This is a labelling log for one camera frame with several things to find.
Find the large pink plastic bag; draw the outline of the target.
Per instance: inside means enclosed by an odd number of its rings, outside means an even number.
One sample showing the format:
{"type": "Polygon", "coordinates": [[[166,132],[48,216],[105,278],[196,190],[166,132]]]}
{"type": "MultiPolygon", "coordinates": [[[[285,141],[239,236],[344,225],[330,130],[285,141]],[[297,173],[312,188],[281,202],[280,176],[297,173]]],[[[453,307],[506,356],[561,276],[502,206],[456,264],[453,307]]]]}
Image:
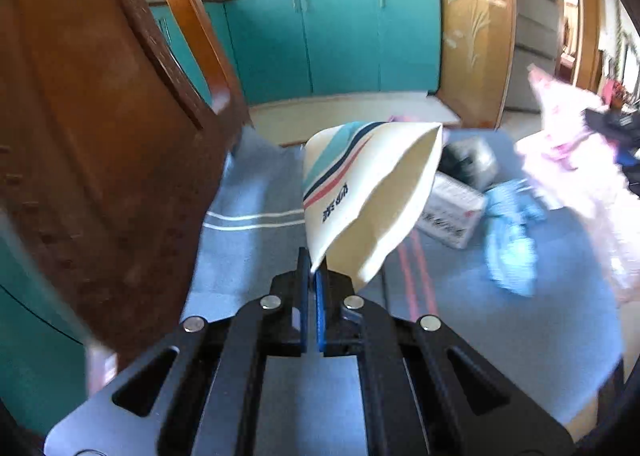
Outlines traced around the large pink plastic bag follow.
{"type": "Polygon", "coordinates": [[[516,143],[526,176],[553,209],[576,212],[620,303],[639,299],[639,198],[616,162],[617,145],[588,128],[585,111],[604,113],[598,94],[535,65],[527,80],[541,130],[516,143]]]}

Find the beige striped paper bag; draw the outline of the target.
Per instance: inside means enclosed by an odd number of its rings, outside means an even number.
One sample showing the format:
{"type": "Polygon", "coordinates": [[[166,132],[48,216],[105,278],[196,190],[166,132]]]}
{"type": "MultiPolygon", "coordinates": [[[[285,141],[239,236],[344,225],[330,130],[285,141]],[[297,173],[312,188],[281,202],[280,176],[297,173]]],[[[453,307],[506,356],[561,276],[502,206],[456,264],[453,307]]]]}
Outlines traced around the beige striped paper bag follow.
{"type": "Polygon", "coordinates": [[[355,121],[304,146],[303,209],[311,271],[360,290],[418,222],[442,156],[442,125],[355,121]]]}

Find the white printed carton box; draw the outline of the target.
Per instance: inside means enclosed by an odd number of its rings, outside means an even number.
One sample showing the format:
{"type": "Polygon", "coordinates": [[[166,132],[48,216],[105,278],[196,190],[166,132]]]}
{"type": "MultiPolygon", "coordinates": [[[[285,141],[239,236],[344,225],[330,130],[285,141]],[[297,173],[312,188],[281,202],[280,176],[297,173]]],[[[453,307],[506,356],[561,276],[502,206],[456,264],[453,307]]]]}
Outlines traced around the white printed carton box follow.
{"type": "Polygon", "coordinates": [[[464,249],[485,208],[484,194],[437,171],[416,228],[451,248],[464,249]]]}

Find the teal kitchen cabinets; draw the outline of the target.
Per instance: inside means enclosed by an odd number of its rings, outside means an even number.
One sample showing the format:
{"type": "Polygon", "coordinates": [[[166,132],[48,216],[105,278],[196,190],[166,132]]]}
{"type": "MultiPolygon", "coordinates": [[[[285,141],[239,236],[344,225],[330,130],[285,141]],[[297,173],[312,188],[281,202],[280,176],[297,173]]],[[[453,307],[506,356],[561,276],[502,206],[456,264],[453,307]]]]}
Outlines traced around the teal kitchen cabinets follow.
{"type": "MultiPolygon", "coordinates": [[[[303,141],[352,120],[450,124],[437,98],[442,0],[205,0],[258,130],[303,141]]],[[[1,398],[45,434],[85,398],[84,347],[24,254],[1,239],[1,398]]]]}

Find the grey refrigerator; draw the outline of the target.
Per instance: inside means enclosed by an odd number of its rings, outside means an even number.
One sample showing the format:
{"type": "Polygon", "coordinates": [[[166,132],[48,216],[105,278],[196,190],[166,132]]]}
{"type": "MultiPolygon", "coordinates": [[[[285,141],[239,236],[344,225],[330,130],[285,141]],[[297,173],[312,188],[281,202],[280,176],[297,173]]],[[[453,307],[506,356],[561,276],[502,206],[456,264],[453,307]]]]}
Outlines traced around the grey refrigerator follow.
{"type": "Polygon", "coordinates": [[[510,110],[538,112],[528,68],[535,65],[549,75],[559,54],[559,0],[516,0],[514,53],[506,104],[510,110]]]}

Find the light blue crumpled glove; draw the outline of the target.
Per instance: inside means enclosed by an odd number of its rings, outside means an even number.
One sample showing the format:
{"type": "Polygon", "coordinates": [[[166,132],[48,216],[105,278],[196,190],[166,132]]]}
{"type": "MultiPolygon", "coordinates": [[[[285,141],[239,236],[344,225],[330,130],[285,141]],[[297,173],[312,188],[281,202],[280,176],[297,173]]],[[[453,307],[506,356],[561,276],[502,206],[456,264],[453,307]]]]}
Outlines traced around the light blue crumpled glove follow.
{"type": "Polygon", "coordinates": [[[486,193],[484,255],[489,279],[511,294],[535,293],[538,254],[528,227],[546,220],[525,180],[494,185],[486,193]]]}

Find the black and clear plastic bag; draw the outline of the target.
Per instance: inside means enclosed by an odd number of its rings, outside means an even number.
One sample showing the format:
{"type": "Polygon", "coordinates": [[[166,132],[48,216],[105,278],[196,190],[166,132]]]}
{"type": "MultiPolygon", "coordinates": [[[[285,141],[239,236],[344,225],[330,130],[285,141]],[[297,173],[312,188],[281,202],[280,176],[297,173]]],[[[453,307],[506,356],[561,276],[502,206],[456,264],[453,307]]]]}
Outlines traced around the black and clear plastic bag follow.
{"type": "Polygon", "coordinates": [[[497,158],[484,138],[448,142],[442,150],[438,170],[451,179],[484,192],[499,173],[497,158]]]}

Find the wooden glass door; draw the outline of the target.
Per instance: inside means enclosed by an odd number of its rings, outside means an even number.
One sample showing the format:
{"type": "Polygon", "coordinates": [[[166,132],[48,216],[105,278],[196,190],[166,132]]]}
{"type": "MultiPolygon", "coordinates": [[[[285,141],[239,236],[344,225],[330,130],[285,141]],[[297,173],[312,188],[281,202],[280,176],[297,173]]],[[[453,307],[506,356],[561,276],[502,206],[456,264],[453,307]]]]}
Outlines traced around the wooden glass door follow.
{"type": "Polygon", "coordinates": [[[514,52],[516,0],[442,0],[436,96],[463,127],[500,126],[514,52]]]}

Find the brown wooden chair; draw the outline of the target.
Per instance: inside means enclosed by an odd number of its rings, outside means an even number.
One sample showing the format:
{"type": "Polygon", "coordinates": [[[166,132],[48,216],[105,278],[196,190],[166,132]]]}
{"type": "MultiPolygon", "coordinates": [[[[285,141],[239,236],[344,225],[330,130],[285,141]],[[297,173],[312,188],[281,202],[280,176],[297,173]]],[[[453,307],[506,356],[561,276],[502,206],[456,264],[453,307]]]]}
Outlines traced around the brown wooden chair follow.
{"type": "Polygon", "coordinates": [[[177,324],[224,158],[247,122],[202,0],[1,0],[1,402],[45,434],[87,354],[128,365],[177,324]]]}

